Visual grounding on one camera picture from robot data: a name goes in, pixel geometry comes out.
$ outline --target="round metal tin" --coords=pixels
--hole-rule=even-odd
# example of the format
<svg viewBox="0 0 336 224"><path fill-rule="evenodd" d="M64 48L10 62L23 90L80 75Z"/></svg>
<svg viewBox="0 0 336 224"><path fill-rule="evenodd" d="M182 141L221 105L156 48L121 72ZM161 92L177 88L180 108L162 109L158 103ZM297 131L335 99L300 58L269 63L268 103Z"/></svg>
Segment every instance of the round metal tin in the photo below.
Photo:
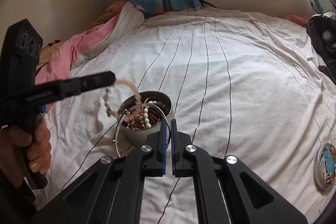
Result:
<svg viewBox="0 0 336 224"><path fill-rule="evenodd" d="M321 191L334 185L336 179L336 149L330 143L321 146L314 160L314 180Z"/></svg>

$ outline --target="black bag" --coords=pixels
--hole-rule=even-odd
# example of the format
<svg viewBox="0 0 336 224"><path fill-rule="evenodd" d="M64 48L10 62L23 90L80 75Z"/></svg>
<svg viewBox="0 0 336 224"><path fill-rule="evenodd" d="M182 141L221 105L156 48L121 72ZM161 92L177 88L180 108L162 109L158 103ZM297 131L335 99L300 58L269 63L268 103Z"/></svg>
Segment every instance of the black bag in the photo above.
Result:
<svg viewBox="0 0 336 224"><path fill-rule="evenodd" d="M328 75L336 85L336 17L314 15L310 18L307 33L311 38L314 50L322 57L328 70L333 75L330 77L326 70L321 70Z"/></svg>

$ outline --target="bedding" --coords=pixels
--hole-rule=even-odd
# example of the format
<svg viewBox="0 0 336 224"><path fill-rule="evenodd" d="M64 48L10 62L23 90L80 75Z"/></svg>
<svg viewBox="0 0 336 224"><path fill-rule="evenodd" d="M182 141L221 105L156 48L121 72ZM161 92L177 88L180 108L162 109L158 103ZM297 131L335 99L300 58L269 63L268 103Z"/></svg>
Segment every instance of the bedding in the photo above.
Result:
<svg viewBox="0 0 336 224"><path fill-rule="evenodd" d="M61 40L55 40L53 43L49 43L41 49L39 64L36 66L36 70L39 71L39 68L43 67L51 59L54 53L58 51L60 46L64 42Z"/></svg>
<svg viewBox="0 0 336 224"><path fill-rule="evenodd" d="M291 22L296 23L297 25L300 25L302 27L308 27L308 18L303 18L303 17L298 17L295 15L290 15L290 16L286 16L284 17L284 19L289 20Z"/></svg>
<svg viewBox="0 0 336 224"><path fill-rule="evenodd" d="M80 34L76 34L60 45L58 50L52 53L46 65L41 67L36 75L35 83L38 85L45 82L67 79L72 66L79 66L87 58L93 58L96 54L106 49L105 38L110 34L114 34L119 14L125 4L126 1L122 0L110 5L107 8L107 12L115 14L110 20L105 24L96 25ZM47 104L47 110L52 105L53 103Z"/></svg>
<svg viewBox="0 0 336 224"><path fill-rule="evenodd" d="M115 17L116 15L120 14L122 7L126 4L126 1L118 1L117 3L114 3L110 5L106 13L101 15L95 22L93 22L88 29L93 28L95 26L98 26L100 24L107 23L110 19Z"/></svg>
<svg viewBox="0 0 336 224"><path fill-rule="evenodd" d="M86 52L69 77L106 70L140 91L159 90L173 102L179 131L210 155L235 155L313 223L328 204L316 189L314 157L336 138L336 88L301 26L261 13L217 8L167 12L147 20L128 2L105 50ZM131 91L113 87L116 109ZM104 155L117 157L115 120L94 90L56 102L45 119L51 132L49 183L36 190L45 206ZM121 135L122 155L134 148ZM147 178L141 223L198 223L191 178Z"/></svg>

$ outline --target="metal bowl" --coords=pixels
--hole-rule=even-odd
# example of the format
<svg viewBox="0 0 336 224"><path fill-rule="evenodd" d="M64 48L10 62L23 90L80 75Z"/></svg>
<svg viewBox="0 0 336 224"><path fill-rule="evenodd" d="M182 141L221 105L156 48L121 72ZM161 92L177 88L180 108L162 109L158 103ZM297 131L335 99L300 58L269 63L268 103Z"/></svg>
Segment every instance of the metal bowl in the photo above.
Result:
<svg viewBox="0 0 336 224"><path fill-rule="evenodd" d="M164 114L167 117L168 122L174 118L174 111L172 107L172 103L170 98L159 91L144 91L140 92L140 96L142 99L142 102L146 100L148 97L155 97L158 101L161 101L163 104L166 105L166 109L163 110ZM121 114L124 109L128 109L135 105L135 98L134 96L131 96L127 98L117 109L117 112ZM142 146L146 143L147 136L149 134L152 134L154 132L160 131L161 122L159 122L157 125L152 126L149 129L145 130L132 130L127 128L127 124L125 122L122 122L120 127L120 132L122 132L126 138L135 146Z"/></svg>

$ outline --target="silver bangle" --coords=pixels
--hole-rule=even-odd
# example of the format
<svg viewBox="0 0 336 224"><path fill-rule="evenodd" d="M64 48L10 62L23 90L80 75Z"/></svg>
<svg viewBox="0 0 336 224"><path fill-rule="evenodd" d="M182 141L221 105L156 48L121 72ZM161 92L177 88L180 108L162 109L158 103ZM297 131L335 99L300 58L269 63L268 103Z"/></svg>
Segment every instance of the silver bangle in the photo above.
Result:
<svg viewBox="0 0 336 224"><path fill-rule="evenodd" d="M167 123L167 127L168 127L168 131L169 131L169 136L168 136L168 140L167 140L167 143L166 143L166 150L168 149L168 146L170 144L170 138L171 138L171 132L170 132L170 126L169 126L169 122L167 120L167 117L165 116L165 114L163 113L163 111L157 106L157 105L154 105L154 104L149 104L149 103L142 103L142 104L139 104L139 105L135 105L133 107L130 107L129 109L125 109L120 118L118 119L118 123L117 123L117 128L115 129L115 133L114 133L114 137L113 137L113 140L112 140L112 143L115 144L115 148L117 150L117 154L118 154L118 157L121 158L121 155L119 153L119 148L118 148L118 135L119 135L119 130L120 130L120 127L121 127L121 124L122 124L122 121L124 120L124 117L128 114L131 113L132 110L134 110L135 108L137 107L143 107L143 106L146 106L146 107L154 107L158 110L158 112L160 113L160 115L162 116L162 118L164 118L166 120L166 123Z"/></svg>

